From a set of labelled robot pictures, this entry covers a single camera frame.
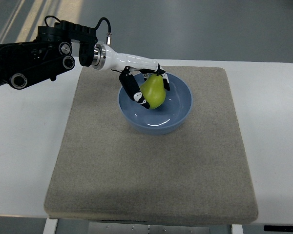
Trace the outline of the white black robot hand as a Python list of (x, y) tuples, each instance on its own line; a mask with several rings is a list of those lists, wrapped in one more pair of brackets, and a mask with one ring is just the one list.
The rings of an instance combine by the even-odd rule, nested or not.
[(99, 71), (112, 70), (119, 72), (119, 80), (128, 97), (146, 109), (150, 109), (150, 105), (145, 100), (140, 86), (151, 75), (162, 76), (165, 91), (170, 90), (166, 71), (157, 61), (136, 55), (117, 53), (102, 42), (95, 45), (92, 66)]

